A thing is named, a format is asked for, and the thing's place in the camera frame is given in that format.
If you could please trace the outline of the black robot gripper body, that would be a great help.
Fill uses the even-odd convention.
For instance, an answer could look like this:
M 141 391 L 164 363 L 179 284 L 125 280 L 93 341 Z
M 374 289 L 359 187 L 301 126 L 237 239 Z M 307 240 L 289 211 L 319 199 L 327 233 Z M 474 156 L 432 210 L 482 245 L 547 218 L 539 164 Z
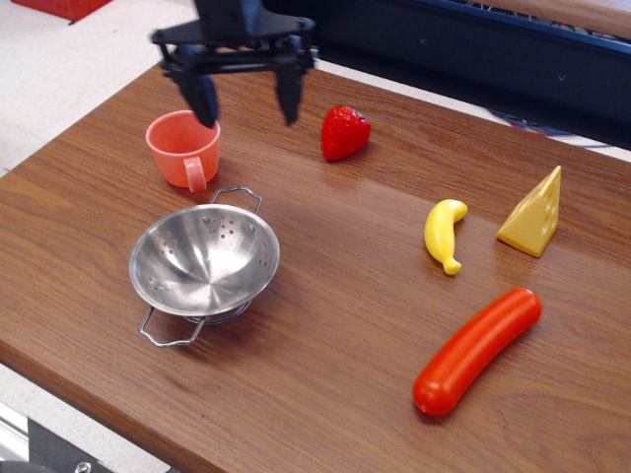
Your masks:
M 168 76 L 270 71 L 280 79 L 300 79 L 314 66 L 314 20 L 273 13 L 260 1 L 194 5 L 196 20 L 151 35 Z

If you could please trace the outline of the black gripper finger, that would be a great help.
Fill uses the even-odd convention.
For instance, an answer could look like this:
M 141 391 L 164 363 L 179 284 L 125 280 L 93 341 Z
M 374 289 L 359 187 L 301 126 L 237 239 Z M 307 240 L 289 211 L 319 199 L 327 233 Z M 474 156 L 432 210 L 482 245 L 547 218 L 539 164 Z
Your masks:
M 212 128 L 219 114 L 217 93 L 212 78 L 193 69 L 173 70 L 171 77 L 198 121 Z
M 298 65 L 284 65 L 276 71 L 276 95 L 287 126 L 298 120 L 304 71 Z

